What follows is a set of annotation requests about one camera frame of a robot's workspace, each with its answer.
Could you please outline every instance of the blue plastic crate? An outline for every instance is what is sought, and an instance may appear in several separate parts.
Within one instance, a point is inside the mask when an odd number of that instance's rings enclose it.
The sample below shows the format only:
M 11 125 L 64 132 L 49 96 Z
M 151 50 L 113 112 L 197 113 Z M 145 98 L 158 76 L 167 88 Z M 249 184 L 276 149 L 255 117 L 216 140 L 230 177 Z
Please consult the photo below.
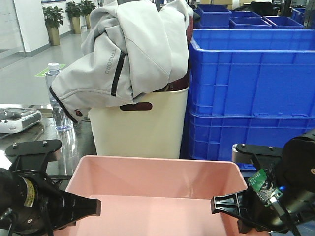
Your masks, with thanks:
M 304 28 L 303 25 L 287 16 L 265 16 L 263 19 L 276 30 L 302 30 Z
M 269 30 L 271 24 L 258 17 L 231 17 L 231 29 Z
M 195 29 L 190 109 L 315 117 L 315 30 Z
M 260 15 L 253 11 L 232 11 L 231 17 L 258 17 L 261 18 Z
M 196 11 L 203 26 L 228 26 L 231 11 L 223 5 L 198 5 Z
M 190 113 L 189 155 L 195 160 L 231 161 L 234 144 L 283 148 L 291 138 L 315 128 L 315 118 L 198 116 Z M 239 165 L 253 170 L 252 165 Z
M 292 9 L 291 18 L 300 24 L 304 24 L 305 8 L 294 8 Z
M 194 24 L 195 29 L 229 29 L 229 26 L 204 26 L 200 22 Z

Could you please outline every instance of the gray floor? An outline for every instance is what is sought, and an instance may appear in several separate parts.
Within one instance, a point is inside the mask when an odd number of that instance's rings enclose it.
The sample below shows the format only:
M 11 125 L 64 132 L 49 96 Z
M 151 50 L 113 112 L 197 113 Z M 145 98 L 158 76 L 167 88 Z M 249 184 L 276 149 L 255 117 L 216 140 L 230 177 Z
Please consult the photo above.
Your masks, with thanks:
M 79 59 L 83 55 L 81 44 L 87 35 L 88 32 L 67 35 L 61 39 L 60 46 L 51 46 L 0 69 L 0 104 L 49 104 L 45 78 L 35 75 L 50 62 L 68 66 Z

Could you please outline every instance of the plant pot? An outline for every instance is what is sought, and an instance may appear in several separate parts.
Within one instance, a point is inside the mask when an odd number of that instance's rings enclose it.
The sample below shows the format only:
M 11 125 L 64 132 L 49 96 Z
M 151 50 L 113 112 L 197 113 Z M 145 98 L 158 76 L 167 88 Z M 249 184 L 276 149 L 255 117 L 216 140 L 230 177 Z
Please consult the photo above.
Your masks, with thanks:
M 56 27 L 47 27 L 48 37 L 50 45 L 57 46 L 60 45 L 60 37 L 59 37 L 59 30 Z
M 90 15 L 89 14 L 85 16 L 85 23 L 87 24 L 87 28 L 90 29 L 91 23 L 90 23 Z
M 72 17 L 71 24 L 73 28 L 73 33 L 80 34 L 81 33 L 80 17 Z

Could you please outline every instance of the basket handle hole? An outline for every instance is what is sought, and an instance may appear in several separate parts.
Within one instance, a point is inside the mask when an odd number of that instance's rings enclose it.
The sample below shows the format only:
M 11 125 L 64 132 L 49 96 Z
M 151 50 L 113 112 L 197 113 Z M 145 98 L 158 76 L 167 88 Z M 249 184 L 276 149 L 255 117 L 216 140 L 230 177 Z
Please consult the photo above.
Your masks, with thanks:
M 150 102 L 138 102 L 137 104 L 127 104 L 120 106 L 122 111 L 149 111 L 153 107 Z

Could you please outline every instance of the white device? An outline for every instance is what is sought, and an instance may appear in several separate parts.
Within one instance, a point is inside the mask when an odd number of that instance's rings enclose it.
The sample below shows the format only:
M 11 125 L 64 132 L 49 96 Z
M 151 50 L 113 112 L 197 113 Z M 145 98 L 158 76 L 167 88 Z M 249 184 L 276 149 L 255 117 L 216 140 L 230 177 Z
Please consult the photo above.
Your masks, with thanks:
M 30 108 L 0 108 L 0 133 L 19 133 L 40 122 L 41 112 Z

